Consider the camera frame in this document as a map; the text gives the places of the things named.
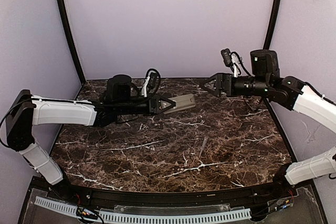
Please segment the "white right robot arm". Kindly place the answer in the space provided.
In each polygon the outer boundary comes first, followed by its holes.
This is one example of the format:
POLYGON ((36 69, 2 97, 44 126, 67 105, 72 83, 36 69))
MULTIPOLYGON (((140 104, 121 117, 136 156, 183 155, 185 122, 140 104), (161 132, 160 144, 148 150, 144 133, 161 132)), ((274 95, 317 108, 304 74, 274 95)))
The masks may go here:
MULTIPOLYGON (((250 52, 252 73, 242 76, 229 49, 221 50, 225 66, 231 73, 216 73, 199 86, 220 97, 257 96, 275 102, 289 111, 296 111, 335 131, 335 103, 320 94, 309 83, 293 76, 282 78, 277 53, 259 49, 250 52)), ((274 176, 274 183, 296 185, 305 180, 335 173, 335 148, 292 164, 282 165, 274 176)))

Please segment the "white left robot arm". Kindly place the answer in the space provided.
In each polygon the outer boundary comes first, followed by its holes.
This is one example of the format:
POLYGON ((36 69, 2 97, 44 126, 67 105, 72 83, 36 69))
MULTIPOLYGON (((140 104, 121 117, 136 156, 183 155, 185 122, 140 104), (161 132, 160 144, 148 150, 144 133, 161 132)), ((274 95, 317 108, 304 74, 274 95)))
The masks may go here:
POLYGON ((141 88, 124 74, 110 78, 98 101, 43 98, 22 90, 2 119, 6 124, 3 145, 20 153, 50 185, 59 185, 66 181, 66 176, 33 137, 32 127, 42 124, 104 127, 116 123, 122 115, 163 113, 174 108, 176 102, 157 94, 160 84, 160 74, 150 69, 141 88))

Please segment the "white remote control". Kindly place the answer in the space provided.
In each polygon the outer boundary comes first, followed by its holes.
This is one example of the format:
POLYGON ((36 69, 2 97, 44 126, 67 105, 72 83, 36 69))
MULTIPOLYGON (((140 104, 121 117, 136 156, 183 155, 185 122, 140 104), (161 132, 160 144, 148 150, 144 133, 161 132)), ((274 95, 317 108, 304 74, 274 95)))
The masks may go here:
POLYGON ((174 112, 191 109, 196 106, 195 97, 193 94, 185 94, 176 97, 169 98, 169 100, 175 102, 175 106, 165 112, 164 114, 170 114, 174 112))

